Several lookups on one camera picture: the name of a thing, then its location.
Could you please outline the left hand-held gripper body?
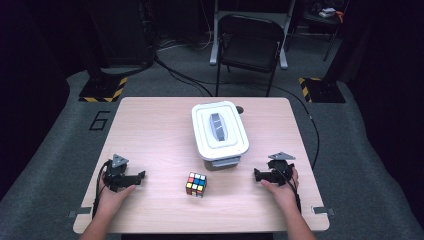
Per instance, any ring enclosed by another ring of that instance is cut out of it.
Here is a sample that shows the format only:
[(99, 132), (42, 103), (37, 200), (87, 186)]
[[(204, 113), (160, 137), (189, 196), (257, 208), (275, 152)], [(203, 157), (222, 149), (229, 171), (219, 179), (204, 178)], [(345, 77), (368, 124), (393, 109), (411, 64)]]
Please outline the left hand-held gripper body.
[(125, 175), (128, 162), (128, 159), (117, 154), (114, 154), (107, 161), (104, 183), (110, 190), (116, 192), (119, 188), (126, 188), (135, 184), (133, 176)]

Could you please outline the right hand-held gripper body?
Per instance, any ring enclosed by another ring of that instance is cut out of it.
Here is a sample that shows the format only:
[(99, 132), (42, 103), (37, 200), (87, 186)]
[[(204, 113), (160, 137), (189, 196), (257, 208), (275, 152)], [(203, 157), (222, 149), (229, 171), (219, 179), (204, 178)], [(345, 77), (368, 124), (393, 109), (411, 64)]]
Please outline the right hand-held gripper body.
[(288, 183), (293, 175), (294, 164), (289, 164), (288, 160), (295, 160), (284, 152), (269, 155), (270, 161), (267, 163), (268, 168), (271, 170), (271, 177), (269, 182), (277, 183), (279, 186)]

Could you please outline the clear brown plastic storage box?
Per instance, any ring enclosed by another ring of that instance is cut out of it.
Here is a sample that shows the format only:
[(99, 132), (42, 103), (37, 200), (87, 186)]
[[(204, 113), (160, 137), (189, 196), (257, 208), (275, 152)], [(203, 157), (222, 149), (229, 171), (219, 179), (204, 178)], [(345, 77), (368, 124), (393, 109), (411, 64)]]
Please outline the clear brown plastic storage box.
[(241, 161), (240, 156), (227, 157), (222, 159), (204, 159), (204, 166), (209, 171), (217, 171), (237, 166)]

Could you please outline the multicoloured puzzle cube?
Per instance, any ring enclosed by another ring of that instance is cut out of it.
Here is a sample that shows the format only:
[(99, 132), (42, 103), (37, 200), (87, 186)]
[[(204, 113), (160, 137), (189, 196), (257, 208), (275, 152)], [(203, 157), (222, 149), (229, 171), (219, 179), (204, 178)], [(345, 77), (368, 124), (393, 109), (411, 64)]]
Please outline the multicoloured puzzle cube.
[(205, 189), (207, 186), (207, 176), (200, 174), (200, 173), (194, 173), (190, 172), (186, 185), (185, 190), (188, 195), (200, 197), (202, 198)]

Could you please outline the white box lid grey handle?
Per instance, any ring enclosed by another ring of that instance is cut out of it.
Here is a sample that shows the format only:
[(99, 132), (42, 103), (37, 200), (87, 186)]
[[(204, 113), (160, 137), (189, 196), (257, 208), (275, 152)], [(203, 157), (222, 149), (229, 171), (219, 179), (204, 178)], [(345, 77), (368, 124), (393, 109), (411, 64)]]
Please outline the white box lid grey handle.
[(239, 157), (249, 149), (240, 114), (230, 101), (195, 105), (192, 123), (198, 152), (206, 161)]

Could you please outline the person's left hand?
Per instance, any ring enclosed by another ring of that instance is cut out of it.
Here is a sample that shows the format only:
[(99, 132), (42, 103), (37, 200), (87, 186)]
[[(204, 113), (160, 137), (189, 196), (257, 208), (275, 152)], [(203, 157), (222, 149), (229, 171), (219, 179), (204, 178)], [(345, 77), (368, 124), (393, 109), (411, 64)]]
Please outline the person's left hand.
[(106, 187), (103, 177), (100, 178), (99, 187), (101, 193), (99, 194), (97, 215), (109, 218), (115, 216), (124, 200), (136, 189), (135, 185), (131, 185), (119, 192), (114, 192)]

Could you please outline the person's right hand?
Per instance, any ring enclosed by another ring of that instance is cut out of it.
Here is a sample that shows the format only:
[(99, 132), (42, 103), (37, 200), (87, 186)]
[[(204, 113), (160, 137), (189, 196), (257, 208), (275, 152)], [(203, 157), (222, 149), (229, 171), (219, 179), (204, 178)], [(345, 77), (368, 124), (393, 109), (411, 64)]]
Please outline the person's right hand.
[(296, 194), (293, 191), (293, 187), (298, 185), (298, 173), (296, 169), (293, 169), (292, 178), (285, 185), (274, 185), (267, 180), (261, 180), (260, 183), (271, 192), (285, 217), (300, 213), (297, 206)]

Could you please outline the grey tape strip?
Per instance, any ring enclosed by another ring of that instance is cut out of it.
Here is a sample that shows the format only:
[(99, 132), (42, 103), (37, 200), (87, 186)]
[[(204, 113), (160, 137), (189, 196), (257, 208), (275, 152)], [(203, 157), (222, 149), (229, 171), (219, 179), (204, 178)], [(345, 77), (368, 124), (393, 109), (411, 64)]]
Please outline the grey tape strip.
[(69, 211), (67, 217), (68, 218), (76, 218), (78, 215), (81, 214), (91, 214), (92, 207), (80, 207), (76, 210)]
[(327, 208), (324, 206), (321, 207), (311, 207), (311, 210), (314, 214), (325, 214), (328, 216), (333, 216), (335, 215), (335, 211), (332, 208)]

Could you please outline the black base with hazard tape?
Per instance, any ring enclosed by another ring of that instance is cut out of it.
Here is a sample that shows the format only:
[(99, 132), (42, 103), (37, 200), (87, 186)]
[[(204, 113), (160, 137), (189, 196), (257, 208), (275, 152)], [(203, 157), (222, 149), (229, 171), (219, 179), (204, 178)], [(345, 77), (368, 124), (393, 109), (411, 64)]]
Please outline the black base with hazard tape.
[(123, 92), (127, 78), (90, 79), (79, 94), (83, 102), (116, 102)]
[(309, 103), (345, 103), (336, 83), (327, 83), (320, 78), (299, 78), (302, 94)]

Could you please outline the black folding chair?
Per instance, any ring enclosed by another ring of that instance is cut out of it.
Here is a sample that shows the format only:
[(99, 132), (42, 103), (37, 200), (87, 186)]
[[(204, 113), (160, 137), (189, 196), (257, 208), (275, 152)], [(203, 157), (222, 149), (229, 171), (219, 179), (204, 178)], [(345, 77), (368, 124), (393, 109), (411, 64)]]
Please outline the black folding chair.
[(269, 96), (285, 33), (274, 21), (229, 14), (218, 21), (218, 55), (215, 95), (219, 95), (221, 66), (269, 74)]

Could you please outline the black equipment case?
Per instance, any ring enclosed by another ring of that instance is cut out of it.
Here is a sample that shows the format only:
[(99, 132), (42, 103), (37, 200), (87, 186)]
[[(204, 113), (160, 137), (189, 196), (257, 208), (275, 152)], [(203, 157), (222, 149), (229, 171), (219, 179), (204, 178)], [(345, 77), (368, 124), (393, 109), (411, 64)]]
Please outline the black equipment case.
[(98, 0), (93, 5), (99, 40), (112, 66), (149, 66), (152, 45), (140, 16), (141, 0)]

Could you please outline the grey metal stand frame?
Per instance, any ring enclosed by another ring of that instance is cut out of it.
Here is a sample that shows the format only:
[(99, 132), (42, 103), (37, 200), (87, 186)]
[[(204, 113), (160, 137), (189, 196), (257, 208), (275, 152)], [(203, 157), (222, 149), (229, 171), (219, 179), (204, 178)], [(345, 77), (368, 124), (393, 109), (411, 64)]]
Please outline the grey metal stand frame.
[(217, 63), (218, 56), (218, 21), (229, 14), (241, 14), (244, 16), (262, 18), (274, 21), (278, 23), (284, 30), (285, 36), (288, 36), (288, 30), (290, 27), (290, 22), (293, 16), (293, 10), (295, 7), (296, 0), (288, 0), (289, 7), (286, 12), (282, 13), (271, 13), (271, 12), (260, 12), (260, 11), (224, 11), (219, 9), (219, 0), (214, 0), (214, 17), (213, 17), (213, 43), (212, 50), (210, 54), (209, 63), (215, 65)]

